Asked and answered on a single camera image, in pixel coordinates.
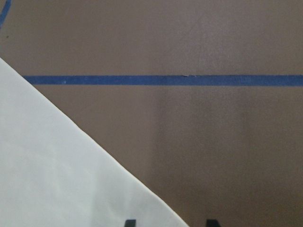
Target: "black object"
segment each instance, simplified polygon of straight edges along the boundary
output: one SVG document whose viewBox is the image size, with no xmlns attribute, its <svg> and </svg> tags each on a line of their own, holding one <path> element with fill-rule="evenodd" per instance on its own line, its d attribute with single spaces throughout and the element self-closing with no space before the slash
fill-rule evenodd
<svg viewBox="0 0 303 227">
<path fill-rule="evenodd" d="M 207 219 L 206 227 L 221 227 L 216 219 Z"/>
<path fill-rule="evenodd" d="M 135 227 L 136 226 L 136 219 L 126 220 L 124 227 Z"/>
</svg>

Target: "brown surface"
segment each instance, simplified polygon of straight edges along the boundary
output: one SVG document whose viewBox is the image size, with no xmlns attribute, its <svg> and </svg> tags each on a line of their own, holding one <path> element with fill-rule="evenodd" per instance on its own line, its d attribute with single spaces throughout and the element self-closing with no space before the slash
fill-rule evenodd
<svg viewBox="0 0 303 227">
<path fill-rule="evenodd" d="M 22 75 L 302 74 L 302 10 L 15 0 L 0 57 Z M 302 226 L 303 88 L 36 88 L 191 227 Z"/>
</svg>

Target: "white paper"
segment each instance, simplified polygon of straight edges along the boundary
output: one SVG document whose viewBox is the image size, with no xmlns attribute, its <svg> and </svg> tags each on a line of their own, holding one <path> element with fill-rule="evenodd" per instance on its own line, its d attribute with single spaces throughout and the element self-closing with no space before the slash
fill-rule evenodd
<svg viewBox="0 0 303 227">
<path fill-rule="evenodd" d="M 1 227 L 187 227 L 2 59 L 0 154 Z"/>
</svg>

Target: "curved blue line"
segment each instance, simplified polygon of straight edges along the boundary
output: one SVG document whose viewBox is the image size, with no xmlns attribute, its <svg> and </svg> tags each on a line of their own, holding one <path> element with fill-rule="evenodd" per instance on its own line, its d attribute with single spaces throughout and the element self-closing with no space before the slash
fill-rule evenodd
<svg viewBox="0 0 303 227">
<path fill-rule="evenodd" d="M 2 25 L 3 25 L 4 21 L 5 21 L 5 18 L 7 16 L 7 14 L 9 13 L 10 6 L 11 6 L 11 0 L 7 0 L 5 2 L 3 10 L 2 10 L 2 12 L 0 14 L 0 29 L 2 28 Z"/>
</svg>

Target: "blue painter's tape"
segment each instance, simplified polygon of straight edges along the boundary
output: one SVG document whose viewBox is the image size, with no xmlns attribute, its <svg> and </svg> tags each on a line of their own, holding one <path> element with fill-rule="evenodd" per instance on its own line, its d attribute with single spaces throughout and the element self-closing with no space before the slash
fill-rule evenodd
<svg viewBox="0 0 303 227">
<path fill-rule="evenodd" d="M 33 85 L 303 86 L 303 75 L 24 76 Z"/>
<path fill-rule="evenodd" d="M 5 18 L 7 16 L 7 14 L 9 13 L 10 6 L 11 6 L 11 0 L 7 0 L 5 2 L 3 10 L 2 10 L 2 12 L 0 14 L 0 29 L 2 28 L 2 25 L 3 25 L 4 21 L 5 21 Z"/>
</svg>

